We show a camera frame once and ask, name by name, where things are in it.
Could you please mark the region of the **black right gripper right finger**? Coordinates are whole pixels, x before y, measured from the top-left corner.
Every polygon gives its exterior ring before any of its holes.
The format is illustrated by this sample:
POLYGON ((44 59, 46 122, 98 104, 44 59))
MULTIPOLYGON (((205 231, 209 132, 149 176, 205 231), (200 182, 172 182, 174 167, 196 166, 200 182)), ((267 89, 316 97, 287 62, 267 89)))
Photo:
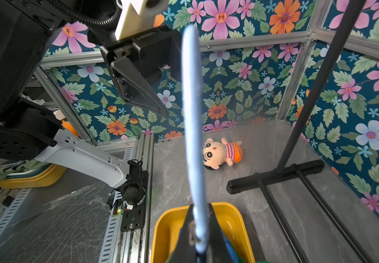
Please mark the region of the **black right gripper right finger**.
POLYGON ((212 204, 209 208, 209 244, 205 254, 206 263, 233 263, 237 256, 232 251, 224 232, 222 231, 212 204))

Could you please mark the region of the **blue tank top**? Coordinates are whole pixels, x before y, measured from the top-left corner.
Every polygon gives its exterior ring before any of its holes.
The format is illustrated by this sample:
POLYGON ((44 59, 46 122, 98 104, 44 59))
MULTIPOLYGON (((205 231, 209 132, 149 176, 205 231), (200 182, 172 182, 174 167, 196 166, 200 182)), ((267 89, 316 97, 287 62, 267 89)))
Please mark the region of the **blue tank top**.
POLYGON ((181 230, 171 263, 238 263, 239 258, 224 232, 218 228, 210 231, 209 244, 205 253, 198 253, 195 244, 191 244, 191 235, 181 230))

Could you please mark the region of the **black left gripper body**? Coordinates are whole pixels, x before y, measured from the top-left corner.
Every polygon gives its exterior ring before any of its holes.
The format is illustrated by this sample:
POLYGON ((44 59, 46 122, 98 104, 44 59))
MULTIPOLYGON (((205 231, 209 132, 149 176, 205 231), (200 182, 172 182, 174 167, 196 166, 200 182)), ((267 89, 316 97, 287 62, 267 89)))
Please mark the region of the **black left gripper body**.
POLYGON ((159 82, 165 66, 181 79, 181 46, 182 34, 163 25, 102 46, 101 53, 117 80, 159 82))

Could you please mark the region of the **light blue wire hanger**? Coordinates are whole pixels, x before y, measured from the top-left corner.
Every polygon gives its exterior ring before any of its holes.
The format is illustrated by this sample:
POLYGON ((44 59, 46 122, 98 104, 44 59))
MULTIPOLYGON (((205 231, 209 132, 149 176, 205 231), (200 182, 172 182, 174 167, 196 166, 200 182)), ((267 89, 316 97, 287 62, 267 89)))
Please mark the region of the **light blue wire hanger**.
POLYGON ((209 216, 202 158, 201 94, 204 82, 199 34, 194 25, 188 25, 184 29, 181 51, 186 161, 193 201, 195 248, 198 254, 205 254, 209 244, 209 216))

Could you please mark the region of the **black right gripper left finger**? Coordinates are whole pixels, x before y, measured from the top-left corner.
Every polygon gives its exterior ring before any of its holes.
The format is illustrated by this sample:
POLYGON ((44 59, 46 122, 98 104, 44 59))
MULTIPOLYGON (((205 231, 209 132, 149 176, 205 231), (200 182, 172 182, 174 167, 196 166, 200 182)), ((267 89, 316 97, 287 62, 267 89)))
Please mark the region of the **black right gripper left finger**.
POLYGON ((198 253, 196 250, 196 225, 193 215, 194 205, 169 209, 166 218, 171 222, 170 233, 176 233, 177 242, 174 250, 167 259, 167 263, 196 263, 198 253))

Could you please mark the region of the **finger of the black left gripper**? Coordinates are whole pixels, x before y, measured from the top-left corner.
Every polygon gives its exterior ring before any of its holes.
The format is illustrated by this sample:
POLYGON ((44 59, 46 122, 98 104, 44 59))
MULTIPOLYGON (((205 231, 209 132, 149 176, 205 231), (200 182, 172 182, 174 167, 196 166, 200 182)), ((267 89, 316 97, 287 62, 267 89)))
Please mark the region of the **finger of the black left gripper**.
POLYGON ((162 72, 156 65, 120 57, 109 63, 109 71, 113 84, 125 103, 169 117, 168 109, 152 88, 162 78, 162 72))

